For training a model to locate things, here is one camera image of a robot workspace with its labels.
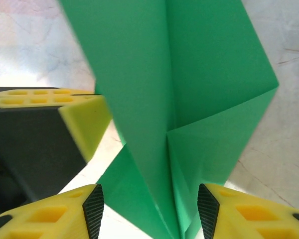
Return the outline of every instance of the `yellow and black object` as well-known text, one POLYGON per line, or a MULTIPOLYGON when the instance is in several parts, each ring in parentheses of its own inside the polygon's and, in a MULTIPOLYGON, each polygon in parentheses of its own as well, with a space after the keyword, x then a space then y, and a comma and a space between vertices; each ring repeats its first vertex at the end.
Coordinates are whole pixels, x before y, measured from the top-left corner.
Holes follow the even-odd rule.
POLYGON ((0 213, 57 194, 92 158, 111 118, 91 92, 0 88, 0 213))
POLYGON ((205 239, 299 239, 299 210, 214 184, 201 184, 205 239))
POLYGON ((0 239, 97 239, 101 185, 87 185, 0 215, 0 239))

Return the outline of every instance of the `white marble surface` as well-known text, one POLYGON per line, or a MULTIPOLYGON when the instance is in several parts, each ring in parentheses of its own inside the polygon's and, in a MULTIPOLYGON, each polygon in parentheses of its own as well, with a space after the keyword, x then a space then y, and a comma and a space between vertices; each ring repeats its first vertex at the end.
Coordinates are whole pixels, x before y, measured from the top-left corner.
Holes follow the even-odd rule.
MULTIPOLYGON (((299 208, 299 0, 243 3, 280 87, 227 185, 299 208)), ((94 88, 55 0, 0 0, 0 86, 15 85, 94 88)), ((65 190, 94 183, 120 148, 111 124, 93 160, 65 190)), ((106 208, 100 238, 149 237, 106 208)))

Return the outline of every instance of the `yellow honeycomb pattern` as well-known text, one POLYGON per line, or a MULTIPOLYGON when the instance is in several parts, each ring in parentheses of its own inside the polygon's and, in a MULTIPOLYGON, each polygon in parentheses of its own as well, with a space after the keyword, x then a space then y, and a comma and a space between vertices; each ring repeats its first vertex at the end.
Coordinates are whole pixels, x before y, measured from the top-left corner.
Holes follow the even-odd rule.
POLYGON ((215 239, 299 239, 299 210, 206 184, 220 204, 215 239))
POLYGON ((0 108, 64 106, 102 98, 93 92, 73 89, 16 89, 0 92, 0 108))
POLYGON ((95 187, 77 188, 1 214, 13 218, 0 228, 0 239, 88 239, 82 205, 95 187))

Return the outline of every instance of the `folded green paper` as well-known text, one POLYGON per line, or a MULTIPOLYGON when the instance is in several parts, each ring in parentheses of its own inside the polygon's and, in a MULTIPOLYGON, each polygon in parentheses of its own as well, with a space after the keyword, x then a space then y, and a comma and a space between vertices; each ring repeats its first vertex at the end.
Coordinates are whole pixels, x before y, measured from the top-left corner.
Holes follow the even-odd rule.
POLYGON ((240 0, 60 0, 126 145, 98 183, 153 238, 194 238, 278 86, 240 0))

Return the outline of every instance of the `green paper airplane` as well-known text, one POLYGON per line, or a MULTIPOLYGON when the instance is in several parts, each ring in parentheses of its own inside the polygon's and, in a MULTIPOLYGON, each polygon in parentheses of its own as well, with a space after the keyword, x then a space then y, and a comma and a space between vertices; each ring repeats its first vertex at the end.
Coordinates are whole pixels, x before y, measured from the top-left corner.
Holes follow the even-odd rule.
POLYGON ((278 86, 240 0, 60 0, 126 144, 98 183, 155 239, 192 239, 278 86))

